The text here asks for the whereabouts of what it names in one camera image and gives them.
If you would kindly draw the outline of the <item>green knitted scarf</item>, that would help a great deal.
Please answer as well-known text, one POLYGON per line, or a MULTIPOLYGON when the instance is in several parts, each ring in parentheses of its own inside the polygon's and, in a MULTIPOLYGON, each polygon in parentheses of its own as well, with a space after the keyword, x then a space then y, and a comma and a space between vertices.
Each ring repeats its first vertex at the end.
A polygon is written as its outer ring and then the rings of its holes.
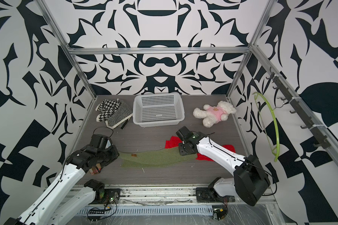
POLYGON ((169 148, 149 152, 120 153, 121 166, 126 168, 169 167, 181 162, 196 160, 197 154, 180 155, 179 148, 169 148))

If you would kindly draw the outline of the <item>green clothes hanger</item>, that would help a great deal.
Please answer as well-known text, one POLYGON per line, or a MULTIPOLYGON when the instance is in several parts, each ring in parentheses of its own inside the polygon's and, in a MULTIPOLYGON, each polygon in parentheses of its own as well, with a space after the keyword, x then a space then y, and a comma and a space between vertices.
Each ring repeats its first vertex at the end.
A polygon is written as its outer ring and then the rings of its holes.
POLYGON ((267 132, 267 127, 263 127, 263 131, 266 135, 271 153, 274 156, 273 161, 278 162, 278 158, 280 156, 280 135, 279 135, 278 121, 277 121, 277 118, 274 112, 274 108, 271 106, 271 104, 269 103, 269 101, 263 94, 259 92, 254 92, 253 97, 254 97, 254 102, 255 102, 255 105, 257 107, 257 111, 259 114, 260 122, 262 123, 263 126, 264 126, 264 118, 262 116, 262 109, 260 109, 260 106, 259 106, 260 102, 258 99, 260 98, 263 101, 264 105, 268 108, 268 112, 272 119, 272 122, 269 125, 272 125, 272 128, 274 129, 274 134, 270 136, 269 133, 267 132))

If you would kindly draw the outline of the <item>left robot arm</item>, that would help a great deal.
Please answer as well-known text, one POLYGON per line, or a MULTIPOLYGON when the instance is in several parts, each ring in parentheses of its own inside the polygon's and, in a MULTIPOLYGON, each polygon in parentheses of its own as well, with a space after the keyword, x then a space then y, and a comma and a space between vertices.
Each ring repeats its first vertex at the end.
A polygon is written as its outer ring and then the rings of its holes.
POLYGON ((87 172, 99 173, 118 157, 119 152, 110 137, 93 134, 89 144, 68 156, 59 175, 44 193, 18 218, 9 218, 5 223, 65 225, 88 204, 94 201, 105 202, 105 185, 91 179, 78 194, 60 206, 65 196, 87 172))

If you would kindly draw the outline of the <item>black connector hub left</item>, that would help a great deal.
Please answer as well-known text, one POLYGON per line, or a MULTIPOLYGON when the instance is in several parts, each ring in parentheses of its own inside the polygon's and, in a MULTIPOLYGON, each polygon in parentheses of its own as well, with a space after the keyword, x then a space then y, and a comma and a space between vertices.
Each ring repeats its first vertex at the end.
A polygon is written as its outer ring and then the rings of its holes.
POLYGON ((89 209, 87 212, 88 217, 102 217, 106 214, 106 211, 99 208, 89 209))

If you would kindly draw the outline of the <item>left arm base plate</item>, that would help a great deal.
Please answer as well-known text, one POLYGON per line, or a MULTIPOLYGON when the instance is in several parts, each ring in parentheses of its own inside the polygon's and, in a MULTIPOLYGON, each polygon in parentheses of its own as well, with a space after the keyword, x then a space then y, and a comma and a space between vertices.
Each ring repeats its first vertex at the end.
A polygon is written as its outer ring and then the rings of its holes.
POLYGON ((106 203, 113 203, 118 202, 121 195, 120 188, 105 188, 104 194, 99 203, 106 204, 106 203))

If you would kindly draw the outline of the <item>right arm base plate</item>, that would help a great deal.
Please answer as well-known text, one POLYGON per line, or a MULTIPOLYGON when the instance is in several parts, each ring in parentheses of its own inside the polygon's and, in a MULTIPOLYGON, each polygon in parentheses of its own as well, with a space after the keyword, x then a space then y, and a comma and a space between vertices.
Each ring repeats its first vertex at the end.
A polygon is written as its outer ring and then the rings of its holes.
POLYGON ((213 188, 196 188, 195 196, 197 202, 200 203, 209 203, 209 202, 221 202, 221 203, 231 203, 235 202, 235 197, 233 196, 225 196, 221 197, 217 194, 213 188))

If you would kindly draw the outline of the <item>grey wall hook rail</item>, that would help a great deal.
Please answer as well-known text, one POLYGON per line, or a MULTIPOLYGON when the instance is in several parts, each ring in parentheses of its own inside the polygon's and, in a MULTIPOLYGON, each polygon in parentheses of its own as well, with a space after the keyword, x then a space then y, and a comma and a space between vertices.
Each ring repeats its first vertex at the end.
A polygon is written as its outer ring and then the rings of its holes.
POLYGON ((293 108, 293 111, 290 111, 290 113, 297 114, 303 121, 304 125, 301 125, 300 128, 309 130, 316 139, 313 146, 316 148, 322 147, 323 149, 331 147, 328 136, 320 130, 319 127, 321 125, 315 123, 314 116, 306 109, 302 98, 290 87, 282 74, 276 74, 275 71, 272 70, 272 67, 269 68, 269 71, 270 75, 267 79, 272 80, 276 85, 273 89, 281 91, 284 97, 280 97, 280 99, 287 102, 293 108))

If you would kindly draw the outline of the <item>black white houndstooth scarf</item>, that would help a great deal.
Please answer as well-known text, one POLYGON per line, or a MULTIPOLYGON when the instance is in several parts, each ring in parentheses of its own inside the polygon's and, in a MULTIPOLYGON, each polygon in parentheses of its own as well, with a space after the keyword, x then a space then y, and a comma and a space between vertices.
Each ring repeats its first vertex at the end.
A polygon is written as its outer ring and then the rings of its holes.
POLYGON ((124 129, 133 116, 133 111, 121 99, 103 100, 95 109, 100 114, 96 117, 97 122, 104 122, 110 129, 124 129))

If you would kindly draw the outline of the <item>white teddy bear pink shirt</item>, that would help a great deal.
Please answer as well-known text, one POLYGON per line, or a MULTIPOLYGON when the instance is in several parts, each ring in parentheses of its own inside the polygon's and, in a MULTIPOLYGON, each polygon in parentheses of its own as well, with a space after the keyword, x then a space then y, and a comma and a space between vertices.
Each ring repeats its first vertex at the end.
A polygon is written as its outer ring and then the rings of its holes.
POLYGON ((195 108, 193 116, 197 119, 203 119, 204 127, 211 128, 219 122, 226 121, 230 114, 236 113, 235 107, 226 101, 220 101, 216 106, 205 104, 203 110, 195 108))

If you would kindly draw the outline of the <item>black connector hub right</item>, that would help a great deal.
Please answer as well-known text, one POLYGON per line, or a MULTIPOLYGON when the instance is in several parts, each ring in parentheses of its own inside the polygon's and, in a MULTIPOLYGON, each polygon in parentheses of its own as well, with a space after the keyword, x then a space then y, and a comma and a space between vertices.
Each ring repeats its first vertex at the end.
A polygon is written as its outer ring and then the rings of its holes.
POLYGON ((224 208, 214 208, 212 218, 217 221, 223 220, 227 216, 228 210, 224 208))

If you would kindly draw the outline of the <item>black connector hub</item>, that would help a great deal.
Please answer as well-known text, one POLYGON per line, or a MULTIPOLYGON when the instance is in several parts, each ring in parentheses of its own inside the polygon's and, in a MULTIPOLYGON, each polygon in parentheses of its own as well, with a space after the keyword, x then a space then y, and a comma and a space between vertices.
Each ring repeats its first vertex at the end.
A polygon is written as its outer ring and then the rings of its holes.
POLYGON ((89 209, 87 212, 88 217, 102 217, 106 214, 106 211, 99 208, 89 209))
POLYGON ((224 208, 214 208, 212 218, 217 221, 223 220, 227 216, 228 210, 224 208))

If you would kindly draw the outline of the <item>red knitted scarf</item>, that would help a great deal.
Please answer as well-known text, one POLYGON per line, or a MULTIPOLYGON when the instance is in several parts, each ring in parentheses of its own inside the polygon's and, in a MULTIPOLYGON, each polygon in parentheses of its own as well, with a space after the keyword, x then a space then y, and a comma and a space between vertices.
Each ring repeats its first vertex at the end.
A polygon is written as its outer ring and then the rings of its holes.
MULTIPOLYGON (((166 141, 165 149, 178 147, 180 143, 183 142, 178 137, 171 137, 170 140, 166 141)), ((216 162, 216 159, 221 158, 224 154, 236 155, 235 148, 232 145, 214 146, 210 148, 210 153, 206 152, 204 155, 202 152, 197 153, 196 160, 216 162)))

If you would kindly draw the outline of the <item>white plastic basket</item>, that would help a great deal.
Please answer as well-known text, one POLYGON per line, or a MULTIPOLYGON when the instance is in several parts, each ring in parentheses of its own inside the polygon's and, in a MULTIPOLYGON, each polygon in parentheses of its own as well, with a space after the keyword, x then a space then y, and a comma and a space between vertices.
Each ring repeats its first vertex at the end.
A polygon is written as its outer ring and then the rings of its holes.
POLYGON ((140 127, 177 125, 185 119, 182 98, 178 93, 136 96, 133 122, 140 127))

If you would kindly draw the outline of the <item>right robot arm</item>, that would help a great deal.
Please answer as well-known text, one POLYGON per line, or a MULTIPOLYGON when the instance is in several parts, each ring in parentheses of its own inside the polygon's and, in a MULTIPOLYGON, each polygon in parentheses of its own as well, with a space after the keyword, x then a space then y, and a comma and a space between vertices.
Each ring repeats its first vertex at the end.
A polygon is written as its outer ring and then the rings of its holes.
POLYGON ((255 206, 270 187, 269 174, 256 156, 245 157, 231 152, 214 142, 210 135, 190 131, 185 126, 176 135, 182 141, 179 145, 180 155, 199 153, 214 160, 233 176, 232 182, 224 178, 215 181, 212 185, 214 194, 220 197, 236 196, 246 204, 255 206))

